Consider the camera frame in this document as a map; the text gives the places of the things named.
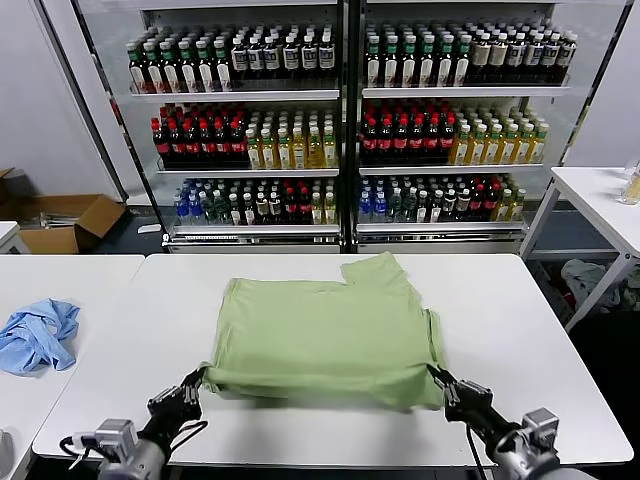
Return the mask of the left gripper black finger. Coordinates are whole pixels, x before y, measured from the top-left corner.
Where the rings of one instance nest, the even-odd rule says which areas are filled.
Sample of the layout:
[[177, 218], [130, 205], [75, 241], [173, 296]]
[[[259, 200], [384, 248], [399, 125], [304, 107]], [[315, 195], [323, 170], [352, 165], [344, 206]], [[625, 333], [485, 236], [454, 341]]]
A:
[[204, 370], [194, 370], [184, 378], [186, 402], [199, 402], [199, 389], [202, 386]]
[[[204, 367], [199, 367], [196, 368], [195, 370], [204, 370]], [[184, 379], [182, 380], [182, 382], [179, 385], [174, 385], [174, 386], [170, 386], [165, 388], [164, 390], [162, 390], [160, 393], [158, 393], [157, 395], [155, 395], [154, 397], [152, 397], [151, 399], [148, 400], [147, 404], [148, 405], [160, 405], [161, 403], [168, 401], [170, 398], [179, 398], [181, 399], [184, 403], [195, 403], [195, 402], [186, 402], [185, 401], [185, 392], [184, 392]]]

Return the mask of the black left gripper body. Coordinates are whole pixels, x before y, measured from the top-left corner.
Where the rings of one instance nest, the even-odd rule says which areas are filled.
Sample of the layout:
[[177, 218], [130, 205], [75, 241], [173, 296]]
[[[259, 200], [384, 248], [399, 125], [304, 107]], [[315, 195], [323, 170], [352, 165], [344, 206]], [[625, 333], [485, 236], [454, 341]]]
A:
[[150, 419], [144, 426], [144, 438], [151, 441], [173, 441], [185, 423], [202, 415], [199, 400], [182, 394], [151, 399], [147, 408]]

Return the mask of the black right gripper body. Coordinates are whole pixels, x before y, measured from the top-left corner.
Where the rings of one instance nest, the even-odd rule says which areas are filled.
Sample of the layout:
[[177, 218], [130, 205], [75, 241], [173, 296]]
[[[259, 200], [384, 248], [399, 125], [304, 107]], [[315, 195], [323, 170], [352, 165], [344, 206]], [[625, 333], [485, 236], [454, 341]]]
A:
[[486, 451], [494, 451], [499, 442], [520, 426], [502, 417], [492, 406], [493, 396], [469, 394], [457, 400], [446, 400], [448, 422], [465, 423], [484, 443]]

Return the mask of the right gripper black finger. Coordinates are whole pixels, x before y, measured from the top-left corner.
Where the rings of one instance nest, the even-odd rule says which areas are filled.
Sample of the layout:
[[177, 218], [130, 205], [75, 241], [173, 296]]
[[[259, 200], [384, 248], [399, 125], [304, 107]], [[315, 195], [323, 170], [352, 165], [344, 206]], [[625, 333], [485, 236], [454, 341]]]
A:
[[435, 383], [443, 390], [448, 401], [462, 401], [467, 399], [481, 399], [491, 401], [493, 393], [490, 389], [475, 382], [456, 379], [448, 370], [439, 366], [433, 368]]
[[428, 371], [434, 383], [441, 389], [445, 403], [449, 402], [450, 386], [453, 384], [453, 376], [440, 366], [428, 366]]

